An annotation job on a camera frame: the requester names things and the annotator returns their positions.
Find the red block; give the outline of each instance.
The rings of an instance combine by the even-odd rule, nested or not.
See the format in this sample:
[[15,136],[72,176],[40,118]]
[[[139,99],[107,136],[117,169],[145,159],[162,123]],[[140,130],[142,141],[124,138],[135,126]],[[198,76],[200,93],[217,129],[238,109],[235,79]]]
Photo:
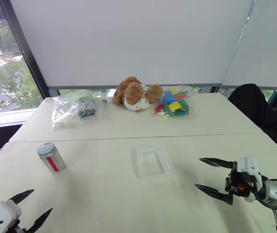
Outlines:
[[176,100],[181,100],[181,99],[184,99],[184,98],[189,98],[189,96],[184,95],[184,94],[176,94],[176,95],[174,95],[174,98]]
[[155,109],[155,113],[159,113],[164,107],[164,103],[159,104]]

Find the clear plastic tray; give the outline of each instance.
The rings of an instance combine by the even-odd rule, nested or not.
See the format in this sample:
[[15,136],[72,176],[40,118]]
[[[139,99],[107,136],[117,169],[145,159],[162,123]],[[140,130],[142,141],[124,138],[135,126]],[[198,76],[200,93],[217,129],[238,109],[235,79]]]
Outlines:
[[160,147],[136,150],[134,165],[140,179],[151,179],[167,176],[170,168]]

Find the teddy bear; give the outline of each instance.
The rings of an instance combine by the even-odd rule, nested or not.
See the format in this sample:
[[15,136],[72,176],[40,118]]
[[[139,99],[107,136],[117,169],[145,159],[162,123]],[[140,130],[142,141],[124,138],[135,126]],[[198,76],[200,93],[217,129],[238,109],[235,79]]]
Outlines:
[[119,84],[113,97],[113,104],[121,105],[131,111],[141,112],[161,99],[162,87],[143,85],[137,78],[130,76]]

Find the clear plastic bag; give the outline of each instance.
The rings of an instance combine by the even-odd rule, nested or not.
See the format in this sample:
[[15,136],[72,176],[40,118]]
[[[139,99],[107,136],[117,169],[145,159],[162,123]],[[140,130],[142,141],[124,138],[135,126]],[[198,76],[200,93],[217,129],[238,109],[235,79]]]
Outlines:
[[194,115],[191,97],[196,93],[192,87],[163,86],[163,97],[154,105],[154,114],[160,118],[181,118]]
[[93,116],[96,105],[89,90],[80,90],[53,97],[51,125],[53,128],[73,119],[86,119]]

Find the white table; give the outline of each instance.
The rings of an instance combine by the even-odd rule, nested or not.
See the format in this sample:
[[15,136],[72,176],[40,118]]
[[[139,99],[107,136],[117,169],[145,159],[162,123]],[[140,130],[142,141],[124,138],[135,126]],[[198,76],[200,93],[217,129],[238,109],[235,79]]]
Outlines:
[[38,107],[29,120],[10,139],[11,142],[64,141],[110,138],[140,138],[238,134],[262,132],[253,122],[219,93],[197,94],[192,98],[195,117],[160,119],[152,110],[136,113],[108,100],[105,116],[73,122],[62,129],[51,128],[53,100]]
[[[21,226],[53,211],[42,233],[275,233],[272,211],[235,197],[215,200],[194,183],[224,192],[229,169],[198,159],[256,156],[277,178],[277,145],[263,133],[55,142],[67,168],[51,174],[36,154],[42,142],[10,142],[0,151],[0,200],[35,189],[21,204]],[[131,151],[163,147],[168,177],[136,178]]]

